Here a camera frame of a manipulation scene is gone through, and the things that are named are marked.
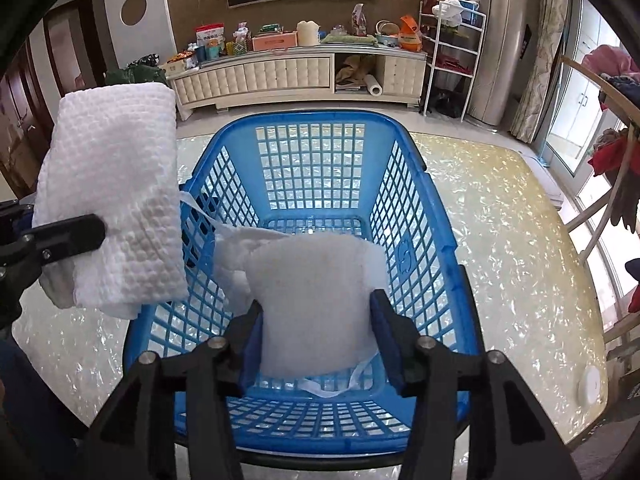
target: curtain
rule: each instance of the curtain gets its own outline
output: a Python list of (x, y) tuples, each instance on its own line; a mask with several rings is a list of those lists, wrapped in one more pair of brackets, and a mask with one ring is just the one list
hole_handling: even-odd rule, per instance
[(554, 57), (562, 38), (569, 0), (540, 0), (536, 61), (511, 124), (511, 135), (532, 142), (542, 118)]

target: paper roll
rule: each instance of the paper roll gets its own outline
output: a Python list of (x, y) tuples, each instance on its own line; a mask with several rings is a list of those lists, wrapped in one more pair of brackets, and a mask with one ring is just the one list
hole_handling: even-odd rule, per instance
[(380, 86), (380, 83), (378, 83), (376, 78), (371, 74), (364, 76), (364, 83), (367, 85), (367, 90), (369, 90), (371, 95), (376, 97), (382, 95), (382, 86)]

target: white container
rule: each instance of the white container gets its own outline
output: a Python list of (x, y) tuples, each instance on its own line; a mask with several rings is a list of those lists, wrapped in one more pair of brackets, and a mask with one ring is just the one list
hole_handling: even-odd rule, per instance
[(320, 38), (318, 36), (319, 29), (320, 26), (316, 22), (299, 22), (297, 26), (298, 45), (315, 46), (320, 44)]

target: blue plastic basket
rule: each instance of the blue plastic basket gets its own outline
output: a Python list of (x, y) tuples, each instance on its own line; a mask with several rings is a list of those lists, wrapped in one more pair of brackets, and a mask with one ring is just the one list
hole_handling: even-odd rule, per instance
[[(472, 306), (458, 267), (449, 219), (408, 132), (373, 112), (348, 110), (258, 114), (228, 124), (211, 140), (184, 190), (206, 212), (233, 225), (281, 232), (333, 230), (386, 248), (396, 311), (459, 352), (479, 352)], [(149, 349), (188, 352), (223, 333), (232, 314), (210, 279), (214, 235), (183, 204), (182, 240), (189, 299), (145, 305), (129, 326), (129, 368)], [(313, 378), (344, 389), (352, 370)], [(415, 399), (387, 383), (380, 356), (357, 389), (321, 399), (296, 382), (259, 376), (246, 397), (229, 399), (236, 445), (276, 454), (361, 455), (404, 450)], [(175, 426), (186, 433), (185, 396), (176, 395)], [(468, 412), (459, 394), (458, 420)]]

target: white tufted cabinet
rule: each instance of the white tufted cabinet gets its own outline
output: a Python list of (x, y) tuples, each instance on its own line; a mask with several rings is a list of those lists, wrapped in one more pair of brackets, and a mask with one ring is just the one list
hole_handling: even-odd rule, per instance
[[(335, 54), (375, 54), (380, 96), (335, 89)], [(168, 76), (183, 120), (193, 108), (318, 100), (373, 100), (417, 105), (425, 55), (351, 45), (323, 45), (220, 58), (200, 69)]]

